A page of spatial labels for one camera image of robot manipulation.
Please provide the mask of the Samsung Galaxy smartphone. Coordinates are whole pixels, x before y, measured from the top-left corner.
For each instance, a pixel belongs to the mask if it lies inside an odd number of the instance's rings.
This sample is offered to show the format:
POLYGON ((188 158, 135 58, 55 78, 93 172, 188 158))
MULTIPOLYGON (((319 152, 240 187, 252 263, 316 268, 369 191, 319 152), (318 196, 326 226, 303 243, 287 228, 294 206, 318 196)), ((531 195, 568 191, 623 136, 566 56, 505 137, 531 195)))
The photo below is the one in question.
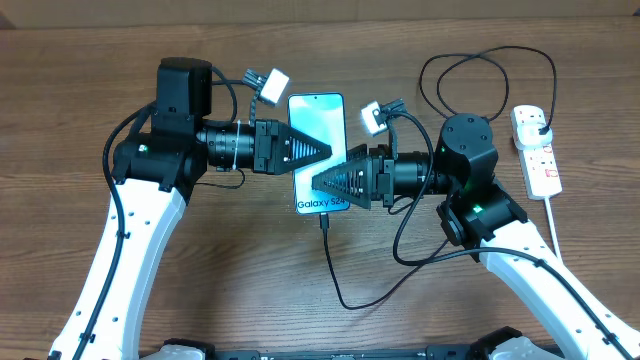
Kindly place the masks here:
POLYGON ((344 98, 340 93, 290 95, 289 125, 331 147, 325 160, 293 172, 294 205, 300 215, 344 211, 350 203, 328 193, 312 189, 312 177, 346 161, 346 120, 344 98))

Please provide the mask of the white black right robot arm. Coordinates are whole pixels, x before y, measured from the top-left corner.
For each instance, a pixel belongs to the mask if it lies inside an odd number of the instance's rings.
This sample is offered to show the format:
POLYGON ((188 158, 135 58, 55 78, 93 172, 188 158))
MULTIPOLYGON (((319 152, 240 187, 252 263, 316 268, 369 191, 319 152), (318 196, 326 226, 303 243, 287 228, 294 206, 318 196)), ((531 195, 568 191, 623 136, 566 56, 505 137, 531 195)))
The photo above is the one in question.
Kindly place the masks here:
POLYGON ((410 181, 375 164, 363 149, 312 179, 312 187, 368 209, 396 195, 445 195, 437 208, 453 257, 471 256, 503 281, 568 359, 636 359, 639 333, 607 309, 553 254, 536 225, 495 177, 498 152, 487 119, 447 119, 429 170, 410 181))

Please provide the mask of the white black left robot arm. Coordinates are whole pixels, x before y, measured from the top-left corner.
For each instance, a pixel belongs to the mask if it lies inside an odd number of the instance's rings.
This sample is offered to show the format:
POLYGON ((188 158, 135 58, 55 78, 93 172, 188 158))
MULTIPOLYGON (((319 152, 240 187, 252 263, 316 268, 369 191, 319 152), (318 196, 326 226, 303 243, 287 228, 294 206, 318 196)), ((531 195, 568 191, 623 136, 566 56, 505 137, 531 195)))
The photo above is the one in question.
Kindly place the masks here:
POLYGON ((282 175, 331 156, 330 145, 278 120, 210 120, 219 84, 233 86, 208 61, 164 58, 155 100, 108 137, 102 167, 111 201, 103 235, 49 358, 138 358, 160 260, 208 168, 282 175))

